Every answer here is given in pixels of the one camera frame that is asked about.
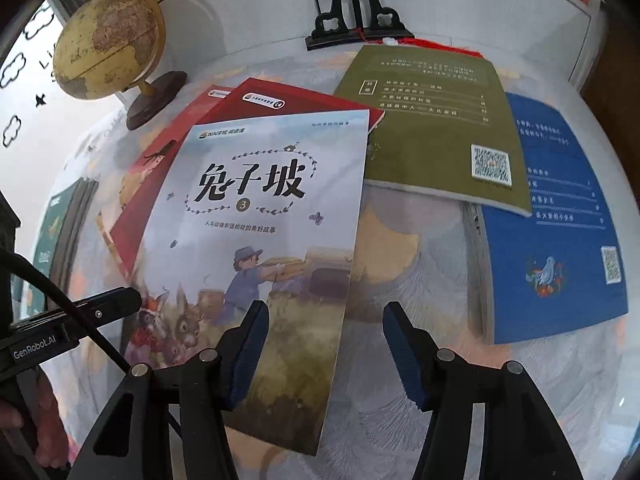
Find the person's left hand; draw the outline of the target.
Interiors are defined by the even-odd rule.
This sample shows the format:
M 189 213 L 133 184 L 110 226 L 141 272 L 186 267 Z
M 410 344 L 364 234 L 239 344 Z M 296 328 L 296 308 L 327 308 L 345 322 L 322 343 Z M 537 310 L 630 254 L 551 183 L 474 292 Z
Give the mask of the person's left hand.
M 68 439 L 62 423 L 58 400 L 47 374 L 37 367 L 28 375 L 27 383 L 35 393 L 34 408 L 29 415 L 36 427 L 36 462 L 43 468 L 65 469 L 68 463 Z M 1 388 L 1 429 L 19 430 L 24 427 L 24 416 L 19 408 L 9 402 L 8 388 Z

